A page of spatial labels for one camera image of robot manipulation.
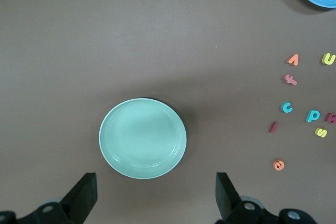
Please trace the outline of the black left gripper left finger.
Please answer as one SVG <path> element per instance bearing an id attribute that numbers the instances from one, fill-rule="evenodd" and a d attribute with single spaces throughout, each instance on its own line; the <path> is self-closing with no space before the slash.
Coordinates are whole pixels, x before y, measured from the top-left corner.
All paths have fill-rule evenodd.
<path id="1" fill-rule="evenodd" d="M 50 202 L 17 218 L 0 211 L 0 224 L 83 224 L 98 199 L 97 175 L 86 173 L 60 202 Z"/>

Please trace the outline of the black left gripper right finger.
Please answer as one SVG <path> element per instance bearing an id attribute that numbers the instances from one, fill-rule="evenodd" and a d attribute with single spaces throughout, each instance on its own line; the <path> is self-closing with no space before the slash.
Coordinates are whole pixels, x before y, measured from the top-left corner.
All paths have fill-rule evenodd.
<path id="1" fill-rule="evenodd" d="M 254 201 L 242 200 L 227 173 L 216 174 L 215 196 L 222 217 L 215 224 L 317 224 L 299 209 L 285 208 L 276 216 Z"/>

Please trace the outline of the green plate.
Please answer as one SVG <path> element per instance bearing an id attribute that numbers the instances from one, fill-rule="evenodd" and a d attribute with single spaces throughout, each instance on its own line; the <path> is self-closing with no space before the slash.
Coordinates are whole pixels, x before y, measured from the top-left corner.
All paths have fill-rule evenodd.
<path id="1" fill-rule="evenodd" d="M 187 147 L 187 130 L 170 106 L 150 98 L 121 102 L 102 120 L 99 147 L 118 173 L 153 179 L 173 170 Z"/>

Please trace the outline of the yellow foam letter s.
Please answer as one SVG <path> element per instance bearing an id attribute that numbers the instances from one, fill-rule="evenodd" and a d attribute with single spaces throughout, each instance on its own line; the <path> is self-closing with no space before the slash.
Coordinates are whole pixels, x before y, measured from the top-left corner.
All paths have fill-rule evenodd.
<path id="1" fill-rule="evenodd" d="M 316 128 L 314 133 L 315 133 L 315 135 L 317 135 L 321 138 L 324 138 L 324 137 L 326 137 L 328 131 L 326 129 L 318 127 L 318 128 Z"/>

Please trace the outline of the teal foam letter p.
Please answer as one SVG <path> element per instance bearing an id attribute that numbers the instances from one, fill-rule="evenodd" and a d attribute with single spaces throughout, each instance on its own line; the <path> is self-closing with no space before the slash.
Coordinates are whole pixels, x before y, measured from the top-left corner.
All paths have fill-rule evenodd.
<path id="1" fill-rule="evenodd" d="M 317 110 L 310 110 L 306 117 L 306 122 L 311 123 L 312 121 L 316 121 L 320 118 L 320 112 Z"/>

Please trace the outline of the pink foam letter f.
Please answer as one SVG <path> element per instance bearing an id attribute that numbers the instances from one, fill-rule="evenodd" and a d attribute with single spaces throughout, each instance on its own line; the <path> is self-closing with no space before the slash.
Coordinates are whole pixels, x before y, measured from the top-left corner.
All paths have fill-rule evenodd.
<path id="1" fill-rule="evenodd" d="M 286 84 L 290 84 L 290 85 L 293 85 L 293 86 L 296 86 L 297 85 L 297 81 L 293 78 L 293 76 L 287 74 L 284 76 L 284 81 Z"/>

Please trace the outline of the yellow foam letter u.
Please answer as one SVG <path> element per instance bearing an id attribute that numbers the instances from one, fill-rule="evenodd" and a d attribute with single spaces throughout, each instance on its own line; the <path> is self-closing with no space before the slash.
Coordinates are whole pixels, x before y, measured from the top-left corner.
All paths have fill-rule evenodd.
<path id="1" fill-rule="evenodd" d="M 327 52 L 323 55 L 321 61 L 324 65 L 332 65 L 336 61 L 336 55 Z"/>

